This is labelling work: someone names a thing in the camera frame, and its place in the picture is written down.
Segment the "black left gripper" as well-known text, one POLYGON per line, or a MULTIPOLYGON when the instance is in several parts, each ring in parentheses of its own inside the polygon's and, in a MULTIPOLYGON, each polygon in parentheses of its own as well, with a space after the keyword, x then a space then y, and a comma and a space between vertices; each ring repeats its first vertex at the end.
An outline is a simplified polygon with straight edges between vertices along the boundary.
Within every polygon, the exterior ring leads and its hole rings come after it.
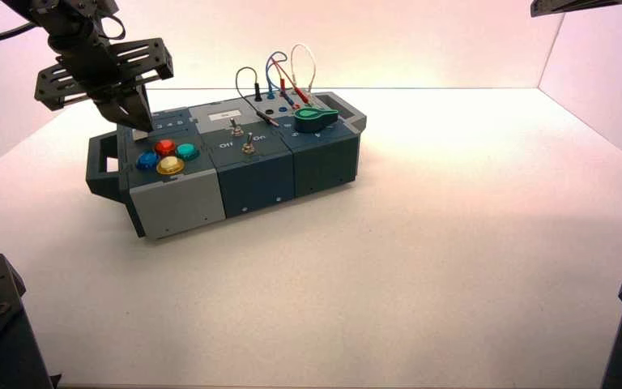
POLYGON ((36 100, 54 111, 91 99, 108 121, 153 131, 145 84, 174 76, 162 39, 111 44, 89 24, 75 36, 51 37, 49 42, 58 56, 55 65, 36 77, 36 100))

